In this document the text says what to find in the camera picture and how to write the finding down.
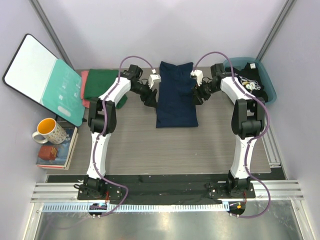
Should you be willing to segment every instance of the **mug handle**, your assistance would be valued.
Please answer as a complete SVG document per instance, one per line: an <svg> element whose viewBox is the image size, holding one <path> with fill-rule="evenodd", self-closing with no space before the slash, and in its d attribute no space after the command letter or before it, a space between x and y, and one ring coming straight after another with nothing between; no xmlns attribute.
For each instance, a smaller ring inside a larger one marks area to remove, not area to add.
<svg viewBox="0 0 320 240"><path fill-rule="evenodd" d="M38 139L35 139L36 136L42 136L39 132L35 131L33 134L32 134L32 138L34 141L36 141L38 144L45 144L47 143L49 140L48 139L43 139L43 140L38 140Z"/></svg>

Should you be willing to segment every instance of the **yellow mug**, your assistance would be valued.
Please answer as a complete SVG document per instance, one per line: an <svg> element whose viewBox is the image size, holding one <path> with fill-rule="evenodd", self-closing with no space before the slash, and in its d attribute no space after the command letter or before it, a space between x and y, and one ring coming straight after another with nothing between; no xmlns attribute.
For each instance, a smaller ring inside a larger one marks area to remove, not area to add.
<svg viewBox="0 0 320 240"><path fill-rule="evenodd" d="M36 139L36 136L43 136L43 140ZM66 131L53 118L45 118L39 122L36 132L32 134L33 140L38 144L51 142L53 144L61 144L67 137Z"/></svg>

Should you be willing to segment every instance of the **blue laundry basket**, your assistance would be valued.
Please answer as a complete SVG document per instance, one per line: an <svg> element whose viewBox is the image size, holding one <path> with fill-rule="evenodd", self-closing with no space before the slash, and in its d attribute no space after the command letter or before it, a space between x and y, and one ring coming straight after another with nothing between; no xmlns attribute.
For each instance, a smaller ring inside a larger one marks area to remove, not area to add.
<svg viewBox="0 0 320 240"><path fill-rule="evenodd" d="M244 69L247 63L255 64L256 68L258 68L259 70L261 83L264 85L264 91L268 95L268 102L266 102L265 104L269 105L275 102L275 100L277 99L276 91L274 89L274 86L272 85L272 82L270 80L270 77L265 67L259 60L253 57L234 57L234 58L230 58L230 61L232 63L232 66L238 69L239 71ZM223 62L223 65L224 65L224 68L230 67L230 64L227 60Z"/></svg>

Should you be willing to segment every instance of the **brown cube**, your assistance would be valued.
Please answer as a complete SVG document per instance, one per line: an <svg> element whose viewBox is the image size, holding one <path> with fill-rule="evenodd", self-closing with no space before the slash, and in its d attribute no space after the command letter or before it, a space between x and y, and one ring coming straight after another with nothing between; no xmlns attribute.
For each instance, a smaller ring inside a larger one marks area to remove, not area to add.
<svg viewBox="0 0 320 240"><path fill-rule="evenodd" d="M39 150L38 157L43 160L52 161L57 157L58 150L54 146L42 146Z"/></svg>

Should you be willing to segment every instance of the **pink cloth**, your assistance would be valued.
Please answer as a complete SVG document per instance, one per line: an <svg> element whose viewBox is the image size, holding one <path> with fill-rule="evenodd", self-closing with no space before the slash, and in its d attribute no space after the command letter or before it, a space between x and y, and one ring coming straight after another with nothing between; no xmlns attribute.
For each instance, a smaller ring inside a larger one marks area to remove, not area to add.
<svg viewBox="0 0 320 240"><path fill-rule="evenodd" d="M87 82L88 74L89 74L89 71L82 71L82 72L81 72L81 80L82 80L82 83L81 83L80 97L81 97L81 99L82 99L82 105L85 106L86 108L89 108L89 107L90 107L90 101L84 99L85 87L86 87L86 82Z"/></svg>

